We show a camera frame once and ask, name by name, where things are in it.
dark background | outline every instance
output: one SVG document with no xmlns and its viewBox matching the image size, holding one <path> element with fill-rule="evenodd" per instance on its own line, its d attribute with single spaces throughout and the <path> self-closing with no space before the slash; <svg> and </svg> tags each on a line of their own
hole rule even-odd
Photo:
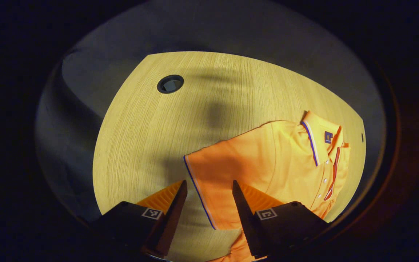
<svg viewBox="0 0 419 262">
<path fill-rule="evenodd" d="M 0 1 L 0 261 L 126 260 L 115 247 L 92 237 L 51 193 L 35 156 L 33 121 L 42 87 L 59 58 L 134 4 Z M 403 132 L 419 127 L 418 1 L 285 4 L 341 38 L 360 58 L 376 58 L 396 92 Z M 418 140 L 404 143 L 419 149 Z M 332 245 L 329 252 L 310 259 L 419 260 L 419 183 L 380 234 L 346 247 Z"/>
</svg>

gray floor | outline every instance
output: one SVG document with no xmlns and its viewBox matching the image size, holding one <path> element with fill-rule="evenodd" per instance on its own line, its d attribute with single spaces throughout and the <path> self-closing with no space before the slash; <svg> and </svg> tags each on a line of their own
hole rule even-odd
<svg viewBox="0 0 419 262">
<path fill-rule="evenodd" d="M 233 53 L 274 63 L 325 86 L 359 113 L 366 164 L 358 192 L 384 142 L 384 110 L 364 65 L 334 35 L 269 1 L 153 0 L 89 33 L 62 59 L 40 100 L 38 156 L 53 191 L 76 214 L 100 216 L 92 182 L 100 123 L 123 81 L 150 53 Z"/>
</svg>

orange polo shirt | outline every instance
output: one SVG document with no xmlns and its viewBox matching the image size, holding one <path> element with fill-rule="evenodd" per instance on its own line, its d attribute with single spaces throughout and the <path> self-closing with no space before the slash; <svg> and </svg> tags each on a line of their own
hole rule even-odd
<svg viewBox="0 0 419 262">
<path fill-rule="evenodd" d="M 301 124 L 273 121 L 184 156 L 211 226 L 242 227 L 232 181 L 288 203 L 299 201 L 324 218 L 344 186 L 350 147 L 342 127 L 309 111 Z M 242 234 L 231 254 L 215 261 L 252 261 Z"/>
</svg>

wooden table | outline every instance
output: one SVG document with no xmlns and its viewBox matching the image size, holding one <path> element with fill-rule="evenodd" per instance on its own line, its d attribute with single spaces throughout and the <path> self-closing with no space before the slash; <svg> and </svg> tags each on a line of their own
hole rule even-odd
<svg viewBox="0 0 419 262">
<path fill-rule="evenodd" d="M 168 75 L 184 78 L 171 94 L 157 90 Z M 93 185 L 102 214 L 186 179 L 189 185 L 168 259 L 198 262 L 226 255 L 239 230 L 209 224 L 183 156 L 273 120 L 300 122 L 306 111 L 340 124 L 352 150 L 349 175 L 326 221 L 344 210 L 359 184 L 366 152 L 360 116 L 342 99 L 295 72 L 225 53 L 148 55 L 109 107 L 96 142 Z"/>
</svg>

